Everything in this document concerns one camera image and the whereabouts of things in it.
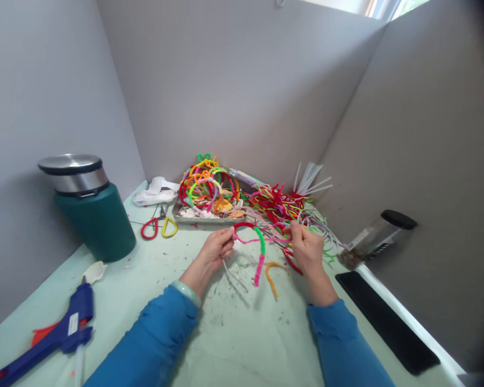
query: green water bottle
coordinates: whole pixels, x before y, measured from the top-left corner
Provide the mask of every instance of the green water bottle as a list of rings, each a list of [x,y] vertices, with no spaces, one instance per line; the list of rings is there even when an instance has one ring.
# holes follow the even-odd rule
[[[129,218],[100,158],[64,154],[47,157],[38,167],[50,177],[55,202],[97,261],[115,262],[134,249]]]

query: blue glue gun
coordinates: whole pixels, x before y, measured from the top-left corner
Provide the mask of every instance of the blue glue gun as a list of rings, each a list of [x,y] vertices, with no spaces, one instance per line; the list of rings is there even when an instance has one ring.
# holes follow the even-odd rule
[[[88,343],[93,328],[87,323],[92,318],[93,291],[84,278],[70,297],[70,305],[61,321],[34,331],[32,348],[0,370],[0,387],[11,386],[55,350],[72,353],[79,345]]]

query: hand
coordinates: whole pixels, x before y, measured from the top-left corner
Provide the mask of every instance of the hand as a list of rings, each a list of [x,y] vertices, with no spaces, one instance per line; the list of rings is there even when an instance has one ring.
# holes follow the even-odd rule
[[[203,298],[211,276],[222,266],[222,260],[233,253],[233,227],[211,233],[204,243],[197,258],[179,279]]]
[[[290,226],[283,230],[292,238],[294,258],[300,264],[305,275],[313,274],[316,271],[324,272],[323,269],[323,239],[293,220]]]
[[[201,248],[197,259],[211,266],[213,272],[220,269],[222,260],[233,253],[234,232],[234,227],[230,227],[211,233]]]
[[[305,274],[312,303],[319,307],[333,304],[339,297],[323,268],[324,240],[295,220],[283,232],[292,237],[294,258]]]

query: table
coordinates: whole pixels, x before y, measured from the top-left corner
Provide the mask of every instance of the table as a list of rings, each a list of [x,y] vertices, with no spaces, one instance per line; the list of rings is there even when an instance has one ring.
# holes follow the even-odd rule
[[[137,191],[146,187],[145,182]],[[125,207],[137,245],[129,256],[109,264],[104,278],[93,285],[94,333],[86,347],[86,378],[131,328],[147,302],[162,294],[171,281],[181,276],[209,233],[219,228],[179,225],[172,238],[164,239],[160,229],[156,239],[146,241],[141,238],[140,230],[152,217],[155,206],[136,207],[129,197]],[[244,240],[256,238],[254,231],[248,228],[241,230],[239,235]],[[172,386],[324,385],[306,314],[308,289],[304,278],[288,265],[289,273],[272,268],[269,273],[278,294],[275,300],[265,275],[259,288],[252,286],[258,255],[257,242],[242,245],[229,262],[230,270],[244,282],[249,293],[242,292],[238,284],[232,284],[224,269],[213,278],[203,302],[199,327],[179,360]],[[267,245],[266,263],[270,261],[286,262],[276,244]],[[49,326],[61,318],[82,273],[94,262],[86,247],[81,246],[0,324],[0,367],[29,348],[33,329]],[[335,274],[347,270],[338,262],[330,266],[325,264],[324,268],[396,385],[452,385],[441,366],[418,377],[410,375],[335,280]],[[73,366],[71,355],[54,353],[15,386],[72,385]]]

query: black jar lid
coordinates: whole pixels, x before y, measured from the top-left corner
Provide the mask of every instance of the black jar lid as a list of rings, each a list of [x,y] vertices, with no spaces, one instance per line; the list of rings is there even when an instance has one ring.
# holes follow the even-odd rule
[[[68,153],[40,160],[38,168],[47,175],[81,175],[102,168],[102,160],[90,154]]]
[[[385,210],[380,215],[385,221],[403,230],[412,230],[418,225],[415,220],[397,211]]]

